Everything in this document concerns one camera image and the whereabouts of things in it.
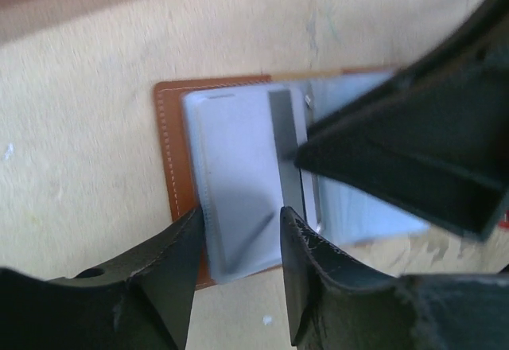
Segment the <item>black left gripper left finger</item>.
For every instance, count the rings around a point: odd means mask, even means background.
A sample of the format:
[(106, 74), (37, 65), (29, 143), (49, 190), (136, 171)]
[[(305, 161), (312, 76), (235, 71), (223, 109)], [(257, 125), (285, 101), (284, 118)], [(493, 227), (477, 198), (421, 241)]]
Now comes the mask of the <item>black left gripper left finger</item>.
[(200, 208), (74, 278), (1, 269), (3, 349), (183, 349), (204, 240)]

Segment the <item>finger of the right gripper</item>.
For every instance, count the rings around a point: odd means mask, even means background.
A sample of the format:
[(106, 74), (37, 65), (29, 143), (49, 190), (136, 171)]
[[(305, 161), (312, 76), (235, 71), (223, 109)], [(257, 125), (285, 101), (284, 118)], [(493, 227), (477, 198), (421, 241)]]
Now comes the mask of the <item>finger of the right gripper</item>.
[(485, 240), (508, 208), (508, 0), (313, 124), (295, 164)]

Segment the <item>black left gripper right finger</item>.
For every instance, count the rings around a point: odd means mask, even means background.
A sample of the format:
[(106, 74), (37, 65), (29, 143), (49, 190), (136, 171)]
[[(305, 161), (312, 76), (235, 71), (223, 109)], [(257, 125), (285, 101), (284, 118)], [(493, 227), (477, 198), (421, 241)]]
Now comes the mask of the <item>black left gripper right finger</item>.
[(299, 349), (505, 349), (506, 274), (407, 274), (357, 261), (292, 208), (280, 215), (289, 334)]

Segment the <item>brown leather card holder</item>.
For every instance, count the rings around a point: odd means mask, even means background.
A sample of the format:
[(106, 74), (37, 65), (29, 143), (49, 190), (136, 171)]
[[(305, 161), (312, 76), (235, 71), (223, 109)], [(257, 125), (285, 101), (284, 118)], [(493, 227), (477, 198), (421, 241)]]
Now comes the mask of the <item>brown leather card holder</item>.
[(198, 206), (204, 211), (198, 288), (279, 266), (279, 212), (286, 205), (340, 246), (428, 229), (408, 212), (293, 163), (312, 122), (391, 74), (388, 68), (356, 68), (154, 85), (171, 214), (180, 218)]

